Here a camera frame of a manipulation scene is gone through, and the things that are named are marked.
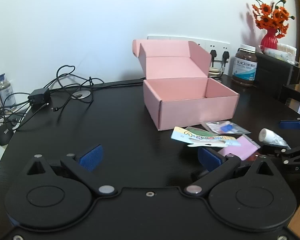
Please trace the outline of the white cream tube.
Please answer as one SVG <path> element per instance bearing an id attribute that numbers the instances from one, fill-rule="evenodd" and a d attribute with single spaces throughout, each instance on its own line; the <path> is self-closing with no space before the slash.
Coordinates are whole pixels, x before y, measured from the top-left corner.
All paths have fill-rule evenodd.
<path id="1" fill-rule="evenodd" d="M 258 135 L 258 140 L 260 142 L 263 142 L 264 144 L 280 146 L 290 149 L 290 146 L 285 141 L 285 139 L 283 139 L 281 136 L 267 128 L 261 129 Z"/>

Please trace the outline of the red massage tool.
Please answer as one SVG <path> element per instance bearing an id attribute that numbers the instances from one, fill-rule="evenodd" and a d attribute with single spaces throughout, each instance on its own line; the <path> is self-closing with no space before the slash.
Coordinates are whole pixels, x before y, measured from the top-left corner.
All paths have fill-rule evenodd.
<path id="1" fill-rule="evenodd" d="M 246 159 L 247 163 L 251 165 L 254 161 L 256 161 L 258 158 L 266 158 L 267 156 L 264 154 L 259 153 L 258 151 L 253 153 L 250 157 Z"/>

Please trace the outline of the colourful card package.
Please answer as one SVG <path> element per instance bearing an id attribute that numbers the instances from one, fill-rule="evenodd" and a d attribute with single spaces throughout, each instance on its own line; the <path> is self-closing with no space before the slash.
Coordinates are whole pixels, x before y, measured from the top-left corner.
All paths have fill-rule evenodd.
<path id="1" fill-rule="evenodd" d="M 219 147 L 224 148 L 228 146 L 241 146 L 234 137 L 223 136 L 223 135 L 213 135 L 213 136 L 202 136 L 196 133 L 192 133 L 181 127 L 175 127 L 171 139 L 176 141 L 185 142 L 189 147 Z"/>

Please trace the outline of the clear plastic bag kit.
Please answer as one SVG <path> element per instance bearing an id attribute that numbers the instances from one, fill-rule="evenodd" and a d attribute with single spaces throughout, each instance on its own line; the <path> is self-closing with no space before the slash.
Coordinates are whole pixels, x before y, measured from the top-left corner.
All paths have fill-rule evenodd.
<path id="1" fill-rule="evenodd" d="M 230 121 L 203 122 L 202 126 L 216 134 L 250 134 L 250 131 Z"/>

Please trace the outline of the silver desk grommet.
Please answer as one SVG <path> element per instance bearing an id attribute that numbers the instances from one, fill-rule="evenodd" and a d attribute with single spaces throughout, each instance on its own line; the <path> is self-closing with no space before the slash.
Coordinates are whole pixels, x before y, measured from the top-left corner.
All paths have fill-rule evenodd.
<path id="1" fill-rule="evenodd" d="M 78 100 L 85 99 L 85 98 L 89 97 L 90 94 L 91 94 L 91 92 L 88 90 L 79 90 L 79 91 L 72 93 L 71 98 L 78 99 Z"/>

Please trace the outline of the black power adapter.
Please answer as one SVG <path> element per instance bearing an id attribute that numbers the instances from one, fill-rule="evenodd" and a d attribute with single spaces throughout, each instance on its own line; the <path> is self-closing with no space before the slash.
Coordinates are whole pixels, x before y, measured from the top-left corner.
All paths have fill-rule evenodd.
<path id="1" fill-rule="evenodd" d="M 30 106 L 41 106 L 49 102 L 50 90 L 48 88 L 35 89 L 27 98 Z"/>

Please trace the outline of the pink cardboard box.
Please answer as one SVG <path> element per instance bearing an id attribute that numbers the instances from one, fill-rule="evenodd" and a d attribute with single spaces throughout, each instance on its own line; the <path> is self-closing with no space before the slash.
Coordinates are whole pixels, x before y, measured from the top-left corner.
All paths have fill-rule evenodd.
<path id="1" fill-rule="evenodd" d="M 133 40 L 145 106 L 159 131 L 234 116 L 239 94 L 208 76 L 211 55 L 192 41 Z"/>

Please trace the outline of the black computer mouse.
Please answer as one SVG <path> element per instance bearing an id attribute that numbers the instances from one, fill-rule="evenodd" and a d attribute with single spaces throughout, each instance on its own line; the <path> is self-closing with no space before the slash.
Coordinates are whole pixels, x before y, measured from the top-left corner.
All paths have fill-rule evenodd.
<path id="1" fill-rule="evenodd" d="M 7 145 L 12 139 L 14 132 L 9 130 L 6 126 L 0 126 L 0 146 Z"/>

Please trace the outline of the brown supplement bottle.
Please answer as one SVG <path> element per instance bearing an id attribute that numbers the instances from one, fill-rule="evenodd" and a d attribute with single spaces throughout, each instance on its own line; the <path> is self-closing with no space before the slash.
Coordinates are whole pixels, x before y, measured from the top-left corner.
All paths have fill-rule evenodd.
<path id="1" fill-rule="evenodd" d="M 246 44 L 239 46 L 234 58 L 232 80 L 242 86 L 253 85 L 257 70 L 256 48 Z"/>

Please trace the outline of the clear small bottle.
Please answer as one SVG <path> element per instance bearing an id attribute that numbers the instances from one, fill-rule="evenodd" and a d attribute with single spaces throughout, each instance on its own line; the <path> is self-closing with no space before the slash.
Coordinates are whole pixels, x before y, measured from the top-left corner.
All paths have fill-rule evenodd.
<path id="1" fill-rule="evenodd" d="M 13 111 L 16 108 L 13 88 L 6 80 L 5 74 L 0 75 L 0 101 L 5 111 Z"/>

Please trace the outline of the black plug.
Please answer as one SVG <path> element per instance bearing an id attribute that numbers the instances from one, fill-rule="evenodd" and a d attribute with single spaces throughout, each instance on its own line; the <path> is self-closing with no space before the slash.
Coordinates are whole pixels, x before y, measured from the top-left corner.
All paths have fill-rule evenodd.
<path id="1" fill-rule="evenodd" d="M 211 55 L 211 64 L 210 64 L 210 67 L 213 67 L 214 66 L 215 58 L 217 56 L 217 52 L 213 49 L 213 50 L 210 51 L 210 55 Z"/>
<path id="2" fill-rule="evenodd" d="M 225 67 L 228 59 L 229 59 L 229 52 L 228 51 L 224 51 L 223 55 L 222 55 L 222 63 L 223 63 L 223 67 Z"/>

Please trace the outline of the cotton swab box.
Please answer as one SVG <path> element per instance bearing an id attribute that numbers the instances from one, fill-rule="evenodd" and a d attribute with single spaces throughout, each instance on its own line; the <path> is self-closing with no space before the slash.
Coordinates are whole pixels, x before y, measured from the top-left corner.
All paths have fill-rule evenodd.
<path id="1" fill-rule="evenodd" d="M 265 46 L 259 45 L 262 53 L 267 56 L 273 57 L 275 59 L 285 61 L 290 64 L 295 64 L 297 49 L 293 46 L 278 43 L 277 49 L 267 48 Z"/>

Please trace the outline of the orange flowers red vase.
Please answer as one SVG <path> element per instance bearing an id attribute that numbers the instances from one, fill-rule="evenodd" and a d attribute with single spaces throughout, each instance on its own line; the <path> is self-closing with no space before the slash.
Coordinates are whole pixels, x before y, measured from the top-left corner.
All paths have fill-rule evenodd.
<path id="1" fill-rule="evenodd" d="M 266 30 L 265 36 L 261 40 L 263 49 L 277 49 L 278 40 L 287 35 L 289 20 L 295 20 L 285 7 L 287 0 L 270 2 L 269 4 L 261 0 L 253 0 L 253 17 L 258 29 Z"/>

